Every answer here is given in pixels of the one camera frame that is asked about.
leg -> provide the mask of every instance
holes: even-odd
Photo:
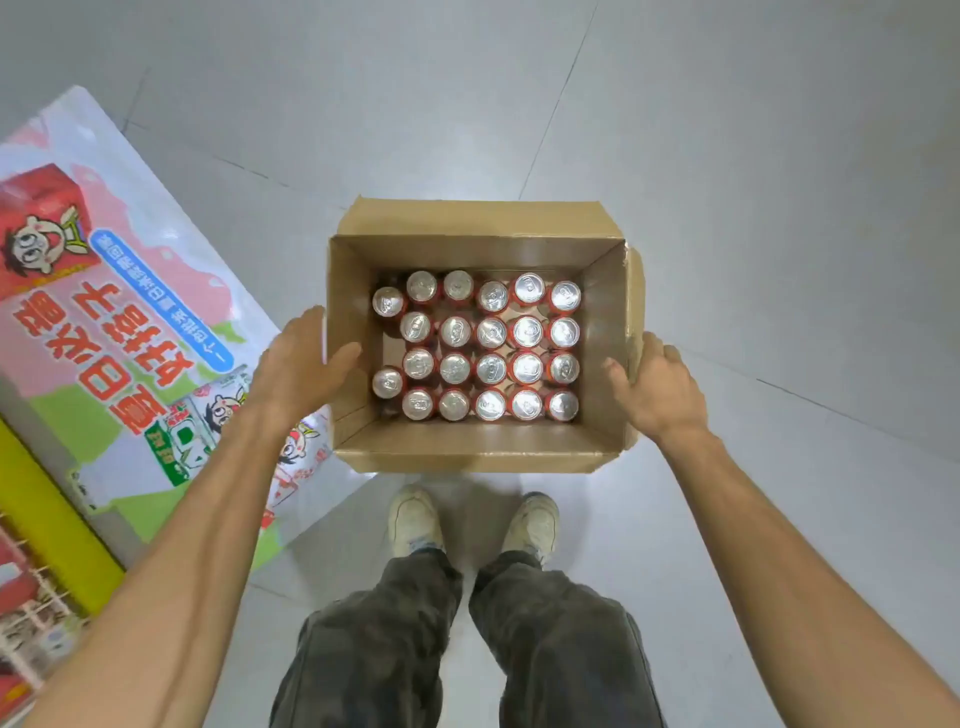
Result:
[[[440,658],[462,590],[429,496],[391,507],[394,559],[380,582],[311,615],[271,711],[272,728],[433,728]]]
[[[543,571],[559,514],[531,494],[477,574],[470,614],[507,673],[503,728],[664,725],[639,632],[619,603]]]

poster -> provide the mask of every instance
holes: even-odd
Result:
[[[149,540],[277,329],[82,88],[0,146],[0,238],[0,371],[76,459],[86,506]],[[288,435],[256,564],[348,495],[322,497],[326,425]]]

shoe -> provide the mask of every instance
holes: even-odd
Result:
[[[557,546],[560,509],[543,493],[528,493],[516,509],[501,551],[526,551],[543,566]]]
[[[433,498],[416,486],[396,494],[390,504],[387,532],[394,545],[394,556],[409,556],[422,548],[444,549],[444,533]]]

box flap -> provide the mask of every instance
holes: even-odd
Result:
[[[623,233],[600,203],[377,200],[358,197],[338,235],[609,238]]]

camouflage pants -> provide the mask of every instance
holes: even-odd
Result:
[[[272,728],[434,728],[462,582],[426,549],[311,615]],[[617,602],[508,551],[477,574],[470,615],[507,674],[503,728],[664,725],[636,624]]]

